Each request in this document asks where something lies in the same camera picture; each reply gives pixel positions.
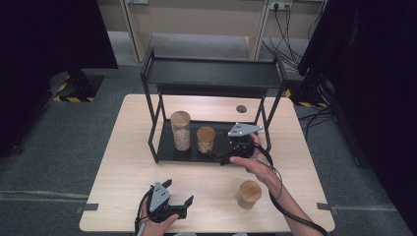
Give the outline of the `person's left hand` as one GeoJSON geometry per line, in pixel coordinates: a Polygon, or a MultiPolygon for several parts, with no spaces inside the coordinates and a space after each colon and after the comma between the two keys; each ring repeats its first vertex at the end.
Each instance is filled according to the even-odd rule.
{"type": "Polygon", "coordinates": [[[178,214],[169,216],[166,220],[155,223],[148,218],[148,213],[141,213],[141,221],[139,223],[139,236],[163,236],[166,230],[178,219],[178,214]]]}

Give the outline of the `black curtain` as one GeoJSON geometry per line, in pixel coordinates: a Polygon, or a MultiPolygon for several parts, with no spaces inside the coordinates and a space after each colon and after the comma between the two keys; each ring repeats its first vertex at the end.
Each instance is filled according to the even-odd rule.
{"type": "Polygon", "coordinates": [[[328,0],[298,67],[328,81],[353,136],[417,236],[417,0],[328,0]]]}
{"type": "Polygon", "coordinates": [[[0,0],[0,157],[26,134],[53,76],[116,67],[97,0],[0,0]]]}

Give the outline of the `person's right hand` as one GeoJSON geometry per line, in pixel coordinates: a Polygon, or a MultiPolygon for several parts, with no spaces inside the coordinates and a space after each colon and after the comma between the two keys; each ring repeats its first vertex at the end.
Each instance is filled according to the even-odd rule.
{"type": "Polygon", "coordinates": [[[250,158],[231,156],[230,162],[244,166],[249,173],[254,174],[259,181],[264,183],[275,198],[279,198],[282,189],[280,178],[275,174],[273,168],[269,166],[268,159],[255,149],[250,158]]]}

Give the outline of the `tall glass jar wooden lid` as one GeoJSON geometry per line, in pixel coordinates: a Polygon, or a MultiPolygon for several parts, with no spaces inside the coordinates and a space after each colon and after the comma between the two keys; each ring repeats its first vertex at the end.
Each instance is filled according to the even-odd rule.
{"type": "Polygon", "coordinates": [[[186,111],[176,111],[170,116],[174,146],[179,151],[191,147],[190,122],[191,116],[186,111]]]}

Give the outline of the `beige wooden cabinet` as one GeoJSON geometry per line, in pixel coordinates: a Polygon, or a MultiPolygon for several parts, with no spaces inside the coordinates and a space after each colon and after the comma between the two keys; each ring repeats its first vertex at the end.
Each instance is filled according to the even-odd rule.
{"type": "Polygon", "coordinates": [[[273,50],[300,58],[327,0],[97,0],[120,64],[158,55],[266,60],[273,50]]]}

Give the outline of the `black two-tier metal rack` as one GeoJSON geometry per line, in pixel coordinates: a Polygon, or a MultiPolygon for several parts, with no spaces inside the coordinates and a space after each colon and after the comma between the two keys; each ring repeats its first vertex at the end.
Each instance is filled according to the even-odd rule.
{"type": "Polygon", "coordinates": [[[159,118],[163,119],[159,145],[149,144],[153,159],[160,161],[218,162],[216,156],[232,151],[228,132],[236,123],[256,125],[262,120],[262,130],[269,142],[269,125],[286,87],[287,75],[279,55],[270,62],[233,61],[189,58],[157,57],[151,50],[147,53],[141,70],[141,79],[149,106],[151,130],[149,140],[153,140],[159,118]],[[165,114],[163,98],[166,95],[213,96],[231,98],[253,98],[260,104],[252,122],[229,122],[192,120],[190,122],[191,147],[179,151],[174,146],[170,118],[165,114]],[[218,137],[214,149],[201,153],[195,147],[197,131],[212,125],[218,137]]]}

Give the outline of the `short glass jar wooden lid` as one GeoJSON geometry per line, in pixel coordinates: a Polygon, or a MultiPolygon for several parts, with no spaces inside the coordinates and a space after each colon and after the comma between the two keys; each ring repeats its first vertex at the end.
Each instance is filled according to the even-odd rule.
{"type": "Polygon", "coordinates": [[[251,209],[261,196],[261,186],[253,180],[246,180],[239,186],[237,204],[243,209],[251,209]]]}

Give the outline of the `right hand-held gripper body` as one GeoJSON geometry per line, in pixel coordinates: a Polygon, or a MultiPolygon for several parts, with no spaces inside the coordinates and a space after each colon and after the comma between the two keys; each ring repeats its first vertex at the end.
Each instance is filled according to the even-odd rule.
{"type": "Polygon", "coordinates": [[[228,138],[234,152],[233,156],[251,157],[255,151],[255,142],[251,135],[263,127],[258,125],[236,123],[228,132],[228,138]]]}

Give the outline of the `white wall socket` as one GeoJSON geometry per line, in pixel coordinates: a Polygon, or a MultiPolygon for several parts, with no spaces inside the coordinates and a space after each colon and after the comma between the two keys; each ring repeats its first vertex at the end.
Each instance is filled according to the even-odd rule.
{"type": "Polygon", "coordinates": [[[275,11],[288,11],[292,8],[293,0],[270,0],[269,8],[275,11]]]}

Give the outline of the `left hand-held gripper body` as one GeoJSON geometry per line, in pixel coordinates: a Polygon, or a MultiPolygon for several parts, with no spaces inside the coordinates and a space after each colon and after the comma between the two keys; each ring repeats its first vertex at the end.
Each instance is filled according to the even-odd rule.
{"type": "Polygon", "coordinates": [[[166,220],[173,214],[178,214],[179,219],[185,219],[187,217],[187,207],[182,204],[181,206],[172,206],[169,203],[171,193],[162,186],[162,183],[156,182],[149,195],[149,203],[147,204],[149,219],[153,222],[160,223],[166,220]]]}

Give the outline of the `stand base with striped tape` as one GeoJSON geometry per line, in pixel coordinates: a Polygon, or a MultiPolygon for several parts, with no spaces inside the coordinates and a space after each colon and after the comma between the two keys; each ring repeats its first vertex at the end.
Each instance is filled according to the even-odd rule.
{"type": "Polygon", "coordinates": [[[303,77],[296,73],[290,73],[286,80],[287,87],[284,92],[285,96],[296,106],[327,108],[328,103],[316,89],[312,92],[301,91],[302,82],[303,77]]]}
{"type": "Polygon", "coordinates": [[[68,73],[53,95],[54,101],[93,102],[103,82],[103,75],[84,74],[81,79],[73,79],[68,73]]]}

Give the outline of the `medium glass jar wooden lid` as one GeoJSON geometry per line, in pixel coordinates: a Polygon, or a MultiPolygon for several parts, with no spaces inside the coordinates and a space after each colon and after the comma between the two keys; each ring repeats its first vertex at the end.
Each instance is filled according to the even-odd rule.
{"type": "Polygon", "coordinates": [[[212,127],[203,126],[197,131],[198,151],[209,153],[214,145],[215,130],[212,127]]]}

